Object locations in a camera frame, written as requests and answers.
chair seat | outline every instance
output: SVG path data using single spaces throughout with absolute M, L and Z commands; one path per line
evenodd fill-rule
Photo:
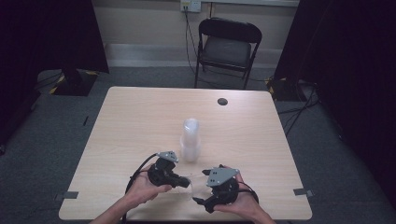
M 237 40 L 210 36 L 201 54 L 201 61 L 248 68 L 251 46 Z

table top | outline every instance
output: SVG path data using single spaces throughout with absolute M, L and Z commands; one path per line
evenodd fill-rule
M 228 104 L 219 105 L 219 98 Z M 198 175 L 219 164 L 237 168 L 273 219 L 312 217 L 306 196 L 294 194 L 303 184 L 268 92 L 113 87 L 68 189 L 78 196 L 64 199 L 60 218 L 95 219 L 123 195 L 129 177 L 147 157 L 169 150 L 179 156 L 183 121 L 189 118 L 200 122 L 201 155 L 196 162 L 180 160 L 176 174 Z M 128 219 L 242 219 L 208 214 L 193 200 L 174 195 L 160 194 L 131 210 Z

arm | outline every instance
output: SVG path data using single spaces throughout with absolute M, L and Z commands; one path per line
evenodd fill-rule
M 238 182 L 244 182 L 240 174 L 235 176 Z M 248 189 L 244 184 L 239 184 L 240 189 Z M 232 204 L 218 204 L 215 211 L 234 213 L 240 217 L 251 220 L 255 224 L 275 224 L 271 217 L 260 207 L 248 192 L 240 192 L 238 198 Z
M 144 168 L 142 171 L 147 171 L 151 165 Z M 91 224 L 101 223 L 117 223 L 120 218 L 129 210 L 136 208 L 139 204 L 145 203 L 148 200 L 153 200 L 159 193 L 170 190 L 172 186 L 162 185 L 154 186 L 149 181 L 148 173 L 142 172 L 136 178 L 128 192 L 111 205 L 102 215 L 97 217 Z

electrical outlet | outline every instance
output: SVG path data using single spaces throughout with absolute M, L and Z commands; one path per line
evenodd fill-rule
M 191 1 L 191 6 L 189 9 L 191 10 L 191 12 L 201 12 L 201 2 Z
M 191 0 L 180 0 L 180 11 L 189 11 Z
M 201 12 L 201 1 L 180 0 L 180 11 Z

black controller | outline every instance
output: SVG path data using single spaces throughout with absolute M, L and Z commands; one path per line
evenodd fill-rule
M 204 175 L 208 175 L 206 185 L 212 188 L 212 196 L 206 200 L 193 198 L 198 204 L 205 207 L 206 212 L 213 213 L 216 204 L 227 204 L 236 201 L 239 192 L 249 192 L 254 199 L 259 202 L 257 194 L 251 189 L 239 189 L 239 183 L 233 178 L 239 173 L 239 170 L 225 168 L 222 165 L 219 168 L 203 170 Z
M 175 162 L 178 162 L 174 152 L 159 153 L 160 157 L 155 164 L 152 164 L 148 169 L 148 179 L 155 186 L 171 185 L 172 188 L 181 186 L 186 188 L 190 181 L 188 178 L 175 174 L 172 170 L 176 167 Z

